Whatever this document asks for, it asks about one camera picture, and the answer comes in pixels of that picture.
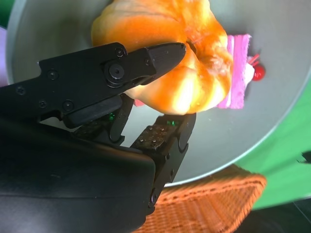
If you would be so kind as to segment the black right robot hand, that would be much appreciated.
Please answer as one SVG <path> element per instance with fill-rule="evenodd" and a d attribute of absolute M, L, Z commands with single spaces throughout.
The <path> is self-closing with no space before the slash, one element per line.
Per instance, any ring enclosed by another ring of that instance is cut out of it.
<path fill-rule="evenodd" d="M 39 62 L 0 89 L 0 230 L 129 233 L 155 210 L 188 150 L 196 115 L 163 115 L 130 147 L 125 91 L 168 73 L 186 46 L 112 43 Z"/>

